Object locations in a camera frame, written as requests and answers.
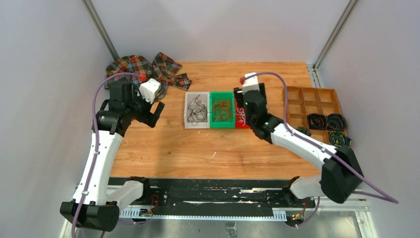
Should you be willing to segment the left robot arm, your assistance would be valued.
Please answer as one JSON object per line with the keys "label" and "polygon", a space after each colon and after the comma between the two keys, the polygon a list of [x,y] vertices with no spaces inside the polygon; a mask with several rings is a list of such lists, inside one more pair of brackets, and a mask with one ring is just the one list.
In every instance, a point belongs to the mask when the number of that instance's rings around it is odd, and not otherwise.
{"label": "left robot arm", "polygon": [[136,86],[115,81],[109,86],[110,98],[100,110],[93,109],[92,143],[81,181],[70,201],[62,202],[60,214],[73,228],[111,232],[119,214],[132,202],[148,204],[152,198],[145,177],[129,177],[116,191],[107,194],[108,180],[117,150],[131,122],[137,120],[153,128],[164,108],[152,105],[161,85],[154,79]]}

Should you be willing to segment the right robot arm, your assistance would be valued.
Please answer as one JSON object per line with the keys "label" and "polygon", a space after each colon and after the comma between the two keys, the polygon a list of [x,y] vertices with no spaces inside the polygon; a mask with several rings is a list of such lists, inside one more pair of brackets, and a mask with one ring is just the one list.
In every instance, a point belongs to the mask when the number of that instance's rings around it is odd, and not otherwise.
{"label": "right robot arm", "polygon": [[304,198],[316,196],[342,204],[361,184],[363,173],[353,149],[317,141],[268,113],[263,83],[256,90],[234,88],[233,94],[256,137],[293,152],[321,172],[319,176],[296,176],[289,180],[282,188],[288,206],[295,207]]}

